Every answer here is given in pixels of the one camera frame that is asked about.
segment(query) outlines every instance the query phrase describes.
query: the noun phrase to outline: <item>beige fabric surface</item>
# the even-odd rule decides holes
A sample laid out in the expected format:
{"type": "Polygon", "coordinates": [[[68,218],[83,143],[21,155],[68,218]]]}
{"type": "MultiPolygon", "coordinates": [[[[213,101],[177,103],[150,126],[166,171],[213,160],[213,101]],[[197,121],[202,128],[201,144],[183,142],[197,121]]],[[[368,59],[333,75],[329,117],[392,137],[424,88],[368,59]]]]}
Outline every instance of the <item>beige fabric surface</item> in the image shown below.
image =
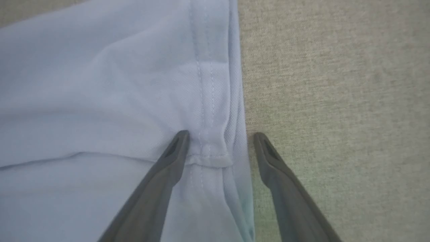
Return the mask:
{"type": "MultiPolygon", "coordinates": [[[[80,0],[2,0],[0,26],[80,0]]],[[[344,241],[430,238],[430,3],[239,0],[249,136],[344,241]]],[[[257,242],[280,241],[250,142],[257,242]]]]}

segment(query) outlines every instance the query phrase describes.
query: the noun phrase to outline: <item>folded cloth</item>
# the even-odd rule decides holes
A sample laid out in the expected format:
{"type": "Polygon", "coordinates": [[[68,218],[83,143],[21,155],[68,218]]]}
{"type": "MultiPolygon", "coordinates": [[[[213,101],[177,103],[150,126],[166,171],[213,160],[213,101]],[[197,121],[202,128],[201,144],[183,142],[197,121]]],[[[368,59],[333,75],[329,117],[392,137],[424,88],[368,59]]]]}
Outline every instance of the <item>folded cloth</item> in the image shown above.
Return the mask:
{"type": "Polygon", "coordinates": [[[97,241],[179,130],[162,241],[253,241],[236,0],[91,0],[0,29],[0,241],[97,241]]]}

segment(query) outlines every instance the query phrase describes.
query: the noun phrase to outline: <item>textured fabric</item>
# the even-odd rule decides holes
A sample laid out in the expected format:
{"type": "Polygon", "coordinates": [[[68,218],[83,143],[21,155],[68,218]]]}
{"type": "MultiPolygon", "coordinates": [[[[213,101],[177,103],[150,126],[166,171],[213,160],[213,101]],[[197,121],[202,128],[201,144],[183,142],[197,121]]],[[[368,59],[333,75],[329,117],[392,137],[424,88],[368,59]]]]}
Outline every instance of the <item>textured fabric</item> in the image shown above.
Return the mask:
{"type": "Polygon", "coordinates": [[[162,241],[253,241],[234,0],[91,0],[13,24],[0,80],[0,241],[96,241],[183,129],[162,241]]]}
{"type": "MultiPolygon", "coordinates": [[[[430,2],[239,0],[248,134],[344,241],[430,238],[430,2]]],[[[279,241],[253,171],[256,241],[279,241]]]]}

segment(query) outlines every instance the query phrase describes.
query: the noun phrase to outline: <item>folded garment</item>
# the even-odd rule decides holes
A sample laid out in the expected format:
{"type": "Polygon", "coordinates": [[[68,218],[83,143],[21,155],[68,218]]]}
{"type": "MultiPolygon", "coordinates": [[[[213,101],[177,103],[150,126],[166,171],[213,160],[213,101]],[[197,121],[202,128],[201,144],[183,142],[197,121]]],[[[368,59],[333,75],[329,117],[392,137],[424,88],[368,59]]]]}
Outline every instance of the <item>folded garment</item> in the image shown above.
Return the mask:
{"type": "Polygon", "coordinates": [[[97,241],[179,130],[162,241],[253,241],[235,0],[91,0],[0,29],[0,241],[97,241]]]}

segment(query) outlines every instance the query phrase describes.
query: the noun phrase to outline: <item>white fabric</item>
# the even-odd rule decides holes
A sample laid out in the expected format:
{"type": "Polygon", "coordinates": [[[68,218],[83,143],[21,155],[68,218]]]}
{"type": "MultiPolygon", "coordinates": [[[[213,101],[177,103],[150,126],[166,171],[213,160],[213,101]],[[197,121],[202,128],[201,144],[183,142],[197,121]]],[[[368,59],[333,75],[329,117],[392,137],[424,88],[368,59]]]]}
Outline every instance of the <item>white fabric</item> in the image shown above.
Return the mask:
{"type": "Polygon", "coordinates": [[[179,130],[162,241],[253,241],[235,0],[91,0],[0,30],[0,241],[97,241],[179,130]]]}

